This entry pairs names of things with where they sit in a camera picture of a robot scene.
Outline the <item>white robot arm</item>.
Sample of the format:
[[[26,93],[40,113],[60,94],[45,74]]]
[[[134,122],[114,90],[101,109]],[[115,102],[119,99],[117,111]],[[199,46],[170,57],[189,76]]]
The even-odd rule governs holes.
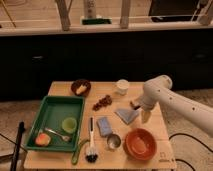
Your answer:
[[[173,92],[172,85],[167,75],[144,82],[143,93],[138,97],[140,107],[151,111],[157,102],[163,103],[213,137],[213,108]]]

